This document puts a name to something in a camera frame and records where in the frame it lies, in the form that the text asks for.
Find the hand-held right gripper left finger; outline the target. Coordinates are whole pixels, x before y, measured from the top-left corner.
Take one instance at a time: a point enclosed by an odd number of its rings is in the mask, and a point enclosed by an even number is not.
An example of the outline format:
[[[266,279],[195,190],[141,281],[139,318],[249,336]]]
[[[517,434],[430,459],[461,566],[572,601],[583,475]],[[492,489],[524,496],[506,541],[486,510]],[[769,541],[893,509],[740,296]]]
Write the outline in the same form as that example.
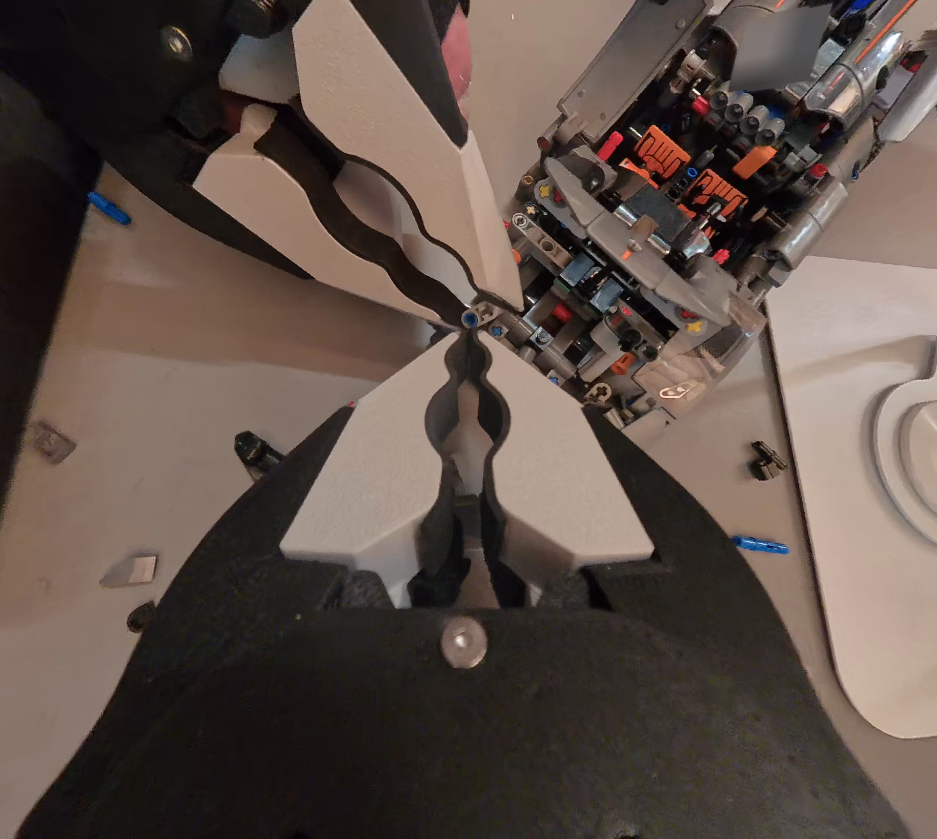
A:
[[[467,333],[449,334],[367,393],[350,415],[280,541],[284,557],[377,574],[407,609],[447,527],[421,525],[451,486],[441,450],[458,424]]]

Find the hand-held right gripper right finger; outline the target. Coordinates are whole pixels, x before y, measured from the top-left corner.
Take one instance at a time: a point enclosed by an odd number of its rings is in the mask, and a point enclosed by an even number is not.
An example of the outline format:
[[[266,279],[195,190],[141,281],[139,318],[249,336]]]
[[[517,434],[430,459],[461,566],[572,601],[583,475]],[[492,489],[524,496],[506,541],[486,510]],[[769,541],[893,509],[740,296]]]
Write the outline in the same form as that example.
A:
[[[476,335],[478,421],[491,441],[480,516],[498,606],[584,567],[655,547],[582,406],[488,334]]]

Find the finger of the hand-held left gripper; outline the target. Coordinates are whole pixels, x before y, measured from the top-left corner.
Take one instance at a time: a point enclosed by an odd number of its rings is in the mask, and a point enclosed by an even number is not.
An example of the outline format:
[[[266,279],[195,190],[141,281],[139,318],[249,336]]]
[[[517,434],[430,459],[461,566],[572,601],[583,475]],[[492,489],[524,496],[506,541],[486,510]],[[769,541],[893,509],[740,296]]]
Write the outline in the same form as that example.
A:
[[[219,84],[244,105],[239,129],[194,190],[319,283],[462,328],[474,293],[460,264],[423,235],[389,177],[342,158],[309,124],[291,38],[240,37]]]
[[[517,266],[429,1],[310,0],[293,38],[313,125],[392,180],[479,293],[520,308]]]

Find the grey black lego car model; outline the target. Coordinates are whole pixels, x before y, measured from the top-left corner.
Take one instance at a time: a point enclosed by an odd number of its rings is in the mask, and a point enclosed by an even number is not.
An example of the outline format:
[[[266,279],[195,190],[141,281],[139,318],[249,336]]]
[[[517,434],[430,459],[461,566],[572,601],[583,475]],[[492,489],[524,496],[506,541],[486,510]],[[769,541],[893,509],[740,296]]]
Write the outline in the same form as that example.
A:
[[[618,428],[685,414],[935,109],[928,1],[636,0],[519,181],[519,314],[478,297],[464,328]]]

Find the black lego wedge piece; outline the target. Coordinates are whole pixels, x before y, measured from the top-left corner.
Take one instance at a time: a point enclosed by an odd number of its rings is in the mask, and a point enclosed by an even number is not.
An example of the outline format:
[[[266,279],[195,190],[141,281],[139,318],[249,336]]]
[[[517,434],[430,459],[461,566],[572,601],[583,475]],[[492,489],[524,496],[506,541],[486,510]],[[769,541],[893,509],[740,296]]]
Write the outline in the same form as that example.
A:
[[[237,434],[233,446],[236,457],[253,483],[263,481],[285,458],[283,453],[250,430]]]

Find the small black lego connector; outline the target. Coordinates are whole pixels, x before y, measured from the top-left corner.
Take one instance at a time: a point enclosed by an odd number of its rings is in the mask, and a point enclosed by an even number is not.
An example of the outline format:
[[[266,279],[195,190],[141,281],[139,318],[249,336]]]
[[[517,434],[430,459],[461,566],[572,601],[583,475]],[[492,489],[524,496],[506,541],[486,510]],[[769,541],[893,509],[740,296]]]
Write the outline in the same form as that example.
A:
[[[789,468],[789,463],[764,441],[751,442],[751,447],[754,455],[748,463],[748,470],[754,479],[771,481]]]

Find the grey lego tile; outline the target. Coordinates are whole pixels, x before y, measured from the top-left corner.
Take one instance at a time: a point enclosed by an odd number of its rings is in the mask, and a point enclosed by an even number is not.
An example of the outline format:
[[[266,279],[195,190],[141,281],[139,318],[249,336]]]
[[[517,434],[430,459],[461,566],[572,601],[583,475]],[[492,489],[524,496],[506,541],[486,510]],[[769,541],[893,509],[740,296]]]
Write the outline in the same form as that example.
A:
[[[151,584],[157,575],[159,557],[155,552],[128,555],[111,564],[100,578],[99,586],[106,590],[131,588]]]

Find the small grey lego piece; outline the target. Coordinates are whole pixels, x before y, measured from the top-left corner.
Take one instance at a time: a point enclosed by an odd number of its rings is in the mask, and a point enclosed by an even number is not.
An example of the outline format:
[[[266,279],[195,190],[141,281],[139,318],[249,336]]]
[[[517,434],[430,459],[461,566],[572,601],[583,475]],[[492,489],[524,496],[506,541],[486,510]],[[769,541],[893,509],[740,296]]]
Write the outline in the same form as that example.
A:
[[[77,444],[42,420],[30,423],[26,444],[51,465],[59,465],[76,449]]]

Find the person's left hand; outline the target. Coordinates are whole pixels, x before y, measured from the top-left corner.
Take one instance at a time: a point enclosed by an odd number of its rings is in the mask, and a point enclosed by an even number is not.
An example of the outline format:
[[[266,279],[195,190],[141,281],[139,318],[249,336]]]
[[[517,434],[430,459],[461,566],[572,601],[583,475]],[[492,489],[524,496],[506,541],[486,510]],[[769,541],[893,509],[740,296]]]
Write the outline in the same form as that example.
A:
[[[469,88],[472,77],[472,52],[468,19],[457,6],[441,41],[441,54],[449,75],[451,89],[463,119],[469,119]]]

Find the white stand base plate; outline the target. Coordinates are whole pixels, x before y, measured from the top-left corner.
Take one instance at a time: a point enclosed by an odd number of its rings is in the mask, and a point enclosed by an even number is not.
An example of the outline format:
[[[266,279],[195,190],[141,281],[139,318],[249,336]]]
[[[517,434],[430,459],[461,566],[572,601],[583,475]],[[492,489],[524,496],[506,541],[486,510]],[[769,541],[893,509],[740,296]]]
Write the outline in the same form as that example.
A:
[[[810,257],[767,300],[838,681],[935,736],[935,270]]]

